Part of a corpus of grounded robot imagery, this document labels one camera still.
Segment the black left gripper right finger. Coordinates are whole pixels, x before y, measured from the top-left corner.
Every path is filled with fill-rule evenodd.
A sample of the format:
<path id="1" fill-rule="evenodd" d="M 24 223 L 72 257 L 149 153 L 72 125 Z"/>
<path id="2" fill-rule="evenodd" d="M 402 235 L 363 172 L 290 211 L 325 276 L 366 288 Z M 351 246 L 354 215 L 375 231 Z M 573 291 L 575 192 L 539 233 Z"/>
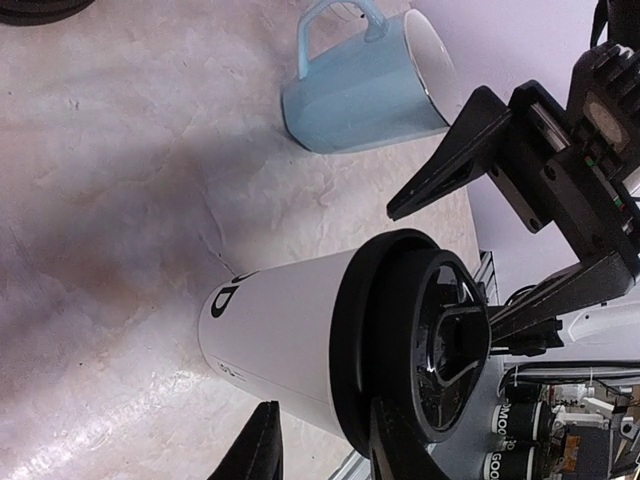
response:
<path id="1" fill-rule="evenodd" d="M 370 404 L 369 460 L 375 480 L 447 480 L 415 432 L 392 403 Z"/>

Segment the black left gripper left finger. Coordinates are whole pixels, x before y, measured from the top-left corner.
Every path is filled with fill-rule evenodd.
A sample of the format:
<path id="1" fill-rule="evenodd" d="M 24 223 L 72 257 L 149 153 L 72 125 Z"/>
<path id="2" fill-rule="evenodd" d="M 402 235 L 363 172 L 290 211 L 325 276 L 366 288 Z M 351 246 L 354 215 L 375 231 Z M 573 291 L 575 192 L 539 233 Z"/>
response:
<path id="1" fill-rule="evenodd" d="M 208 480 L 279 480 L 283 478 L 280 405 L 261 402 Z"/>

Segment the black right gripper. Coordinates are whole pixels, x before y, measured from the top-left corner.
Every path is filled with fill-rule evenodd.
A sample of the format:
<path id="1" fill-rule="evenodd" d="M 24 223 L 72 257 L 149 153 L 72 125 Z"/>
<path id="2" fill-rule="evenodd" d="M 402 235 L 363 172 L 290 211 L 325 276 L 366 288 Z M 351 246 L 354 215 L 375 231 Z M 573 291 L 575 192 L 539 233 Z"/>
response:
<path id="1" fill-rule="evenodd" d="M 555 223 L 578 262 L 493 315 L 493 346 L 624 296 L 639 281 L 630 180 L 639 168 L 638 52 L 615 42 L 585 52 L 565 107 L 536 81 L 517 87 L 508 107 L 489 87 L 476 88 L 435 152 L 389 201 L 387 216 L 410 216 L 481 177 L 502 144 L 500 165 L 537 214 L 534 224 Z"/>

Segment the black coffee cup lid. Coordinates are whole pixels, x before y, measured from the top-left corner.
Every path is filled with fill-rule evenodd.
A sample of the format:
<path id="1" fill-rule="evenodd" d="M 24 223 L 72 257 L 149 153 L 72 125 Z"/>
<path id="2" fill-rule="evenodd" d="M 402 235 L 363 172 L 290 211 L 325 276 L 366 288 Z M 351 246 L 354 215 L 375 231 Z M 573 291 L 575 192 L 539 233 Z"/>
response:
<path id="1" fill-rule="evenodd" d="M 425 233 L 379 234 L 356 250 L 329 336 L 342 433 L 369 454 L 370 404 L 398 408 L 423 445 L 453 435 L 488 358 L 488 307 L 460 258 Z"/>

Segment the white paper cup GOOD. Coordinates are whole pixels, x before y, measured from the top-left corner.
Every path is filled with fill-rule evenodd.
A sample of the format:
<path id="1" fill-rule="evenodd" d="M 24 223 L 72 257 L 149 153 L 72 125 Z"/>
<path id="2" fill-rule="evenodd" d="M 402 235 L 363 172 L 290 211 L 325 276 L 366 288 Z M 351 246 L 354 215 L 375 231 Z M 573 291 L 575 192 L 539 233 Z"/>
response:
<path id="1" fill-rule="evenodd" d="M 329 336 L 348 250 L 241 275 L 207 298 L 198 341 L 226 381 L 330 430 Z"/>

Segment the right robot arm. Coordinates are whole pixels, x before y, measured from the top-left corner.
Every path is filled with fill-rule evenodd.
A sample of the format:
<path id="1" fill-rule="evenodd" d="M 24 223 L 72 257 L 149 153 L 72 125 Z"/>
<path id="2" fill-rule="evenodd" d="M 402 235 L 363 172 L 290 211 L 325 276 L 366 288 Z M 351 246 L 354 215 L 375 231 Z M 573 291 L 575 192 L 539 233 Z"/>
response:
<path id="1" fill-rule="evenodd" d="M 488 175 L 530 231 L 555 224 L 576 264 L 489 311 L 495 349 L 535 356 L 561 346 L 561 315 L 638 283 L 639 208 L 629 185 L 638 168 L 639 5 L 601 1 L 565 105 L 533 80 L 508 101 L 476 88 L 387 214 L 407 217 Z"/>

